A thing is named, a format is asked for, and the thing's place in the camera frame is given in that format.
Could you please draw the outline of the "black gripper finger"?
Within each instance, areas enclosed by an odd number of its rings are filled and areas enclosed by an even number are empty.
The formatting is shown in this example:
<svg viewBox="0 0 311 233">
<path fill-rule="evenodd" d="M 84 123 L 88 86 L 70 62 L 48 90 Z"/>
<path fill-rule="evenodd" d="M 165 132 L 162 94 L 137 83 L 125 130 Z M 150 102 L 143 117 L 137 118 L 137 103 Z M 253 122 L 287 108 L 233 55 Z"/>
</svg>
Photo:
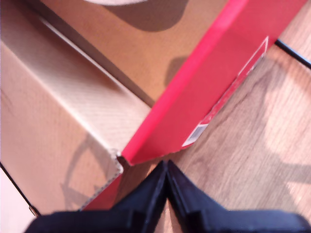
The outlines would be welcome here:
<svg viewBox="0 0 311 233">
<path fill-rule="evenodd" d="M 161 161 L 154 170 L 113 210 L 121 219 L 115 233 L 153 233 L 164 209 L 167 190 L 167 163 Z"/>
<path fill-rule="evenodd" d="M 181 229 L 185 233 L 207 233 L 205 211 L 220 210 L 220 204 L 209 197 L 171 160 L 167 162 L 168 199 Z"/>
</svg>

